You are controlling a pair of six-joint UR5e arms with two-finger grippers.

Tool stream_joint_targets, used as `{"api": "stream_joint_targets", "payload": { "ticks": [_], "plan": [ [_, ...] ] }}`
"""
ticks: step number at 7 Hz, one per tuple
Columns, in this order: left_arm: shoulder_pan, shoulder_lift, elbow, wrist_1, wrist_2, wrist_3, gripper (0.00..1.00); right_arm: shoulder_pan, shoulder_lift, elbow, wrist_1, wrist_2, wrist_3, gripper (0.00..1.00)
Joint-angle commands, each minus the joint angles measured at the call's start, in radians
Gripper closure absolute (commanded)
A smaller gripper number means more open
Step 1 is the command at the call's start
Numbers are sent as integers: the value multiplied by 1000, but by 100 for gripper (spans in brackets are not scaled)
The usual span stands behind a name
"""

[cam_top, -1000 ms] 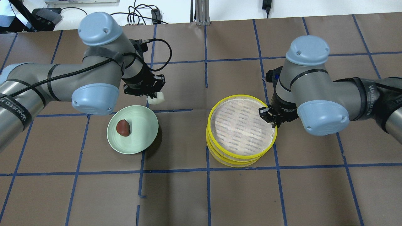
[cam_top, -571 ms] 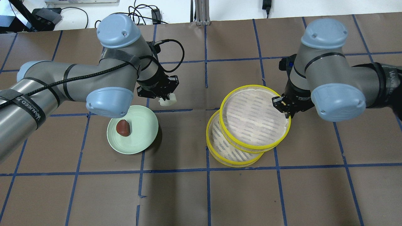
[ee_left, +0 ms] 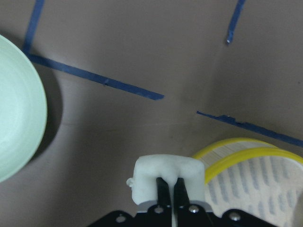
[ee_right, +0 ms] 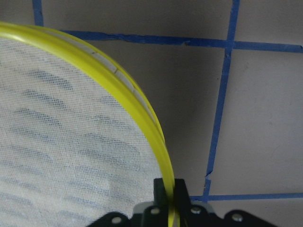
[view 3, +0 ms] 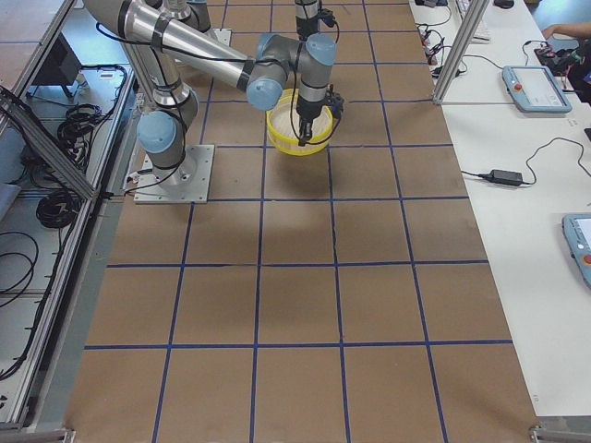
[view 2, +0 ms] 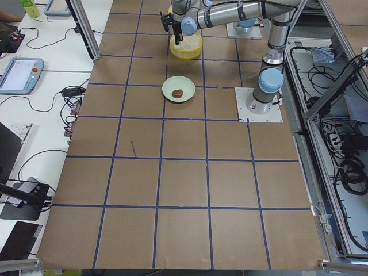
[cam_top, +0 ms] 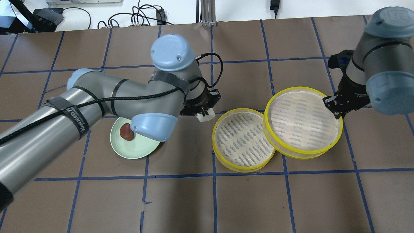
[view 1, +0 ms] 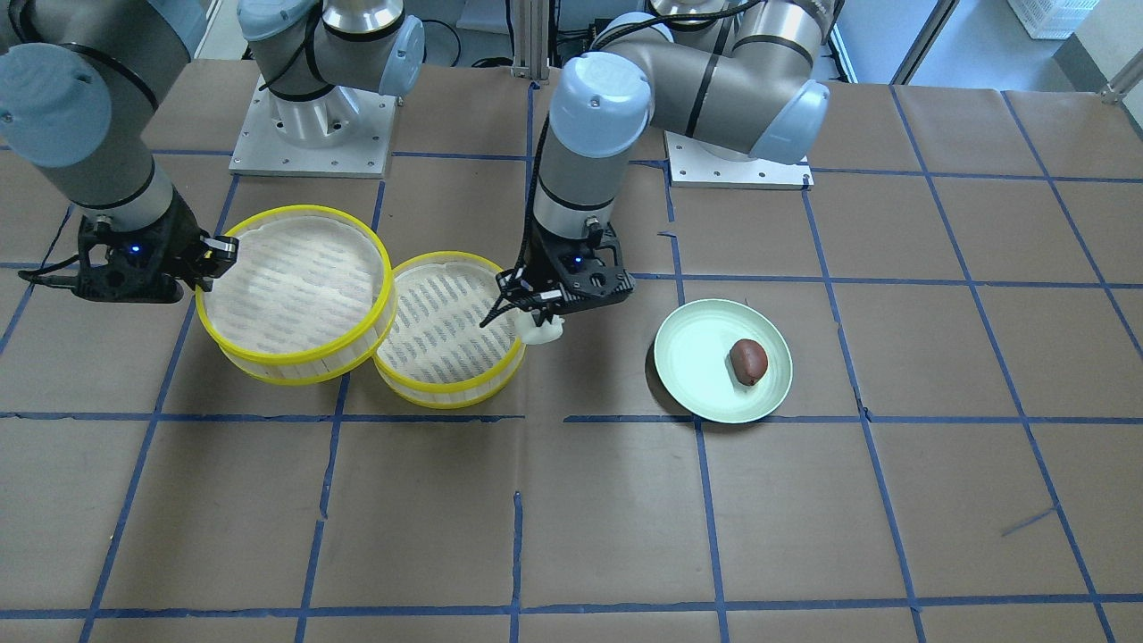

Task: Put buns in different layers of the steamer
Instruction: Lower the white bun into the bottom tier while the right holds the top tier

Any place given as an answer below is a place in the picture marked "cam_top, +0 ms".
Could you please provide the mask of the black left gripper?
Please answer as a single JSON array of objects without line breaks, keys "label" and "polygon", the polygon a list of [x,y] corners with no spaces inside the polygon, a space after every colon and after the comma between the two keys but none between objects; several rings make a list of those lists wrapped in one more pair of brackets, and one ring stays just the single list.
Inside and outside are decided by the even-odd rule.
[{"label": "black left gripper", "polygon": [[180,115],[196,116],[198,113],[213,108],[220,98],[219,90],[204,89],[198,97],[185,100],[184,108],[180,111]]}]

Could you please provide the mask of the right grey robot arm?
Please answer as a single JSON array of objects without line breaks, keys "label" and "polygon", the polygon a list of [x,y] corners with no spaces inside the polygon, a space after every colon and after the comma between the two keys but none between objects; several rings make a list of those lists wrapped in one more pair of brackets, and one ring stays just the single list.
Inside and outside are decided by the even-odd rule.
[{"label": "right grey robot arm", "polygon": [[328,68],[343,76],[333,96],[323,98],[336,119],[370,104],[384,115],[414,111],[414,13],[401,6],[376,11],[355,50],[328,59]]}]

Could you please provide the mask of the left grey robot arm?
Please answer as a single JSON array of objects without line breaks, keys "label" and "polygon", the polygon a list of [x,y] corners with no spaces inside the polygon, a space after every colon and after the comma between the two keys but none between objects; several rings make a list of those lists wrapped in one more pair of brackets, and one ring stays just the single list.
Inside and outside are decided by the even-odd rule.
[{"label": "left grey robot arm", "polygon": [[167,34],[151,46],[154,72],[147,84],[100,70],[74,71],[66,92],[1,134],[1,211],[105,115],[127,118],[134,133],[159,142],[170,138],[179,116],[201,122],[214,118],[221,96],[199,68],[199,60],[208,55],[195,56],[183,36]]}]

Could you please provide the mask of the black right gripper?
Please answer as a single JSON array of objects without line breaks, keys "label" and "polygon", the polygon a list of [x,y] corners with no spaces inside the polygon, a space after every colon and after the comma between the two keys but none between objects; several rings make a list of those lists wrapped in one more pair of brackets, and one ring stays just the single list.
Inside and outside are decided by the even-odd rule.
[{"label": "black right gripper", "polygon": [[323,98],[325,107],[336,119],[344,118],[350,111],[359,110],[370,103],[365,85],[352,81],[346,73],[348,65],[353,64],[353,53],[353,50],[343,50],[331,55],[327,62],[328,68],[339,68],[343,73],[334,95]]}]

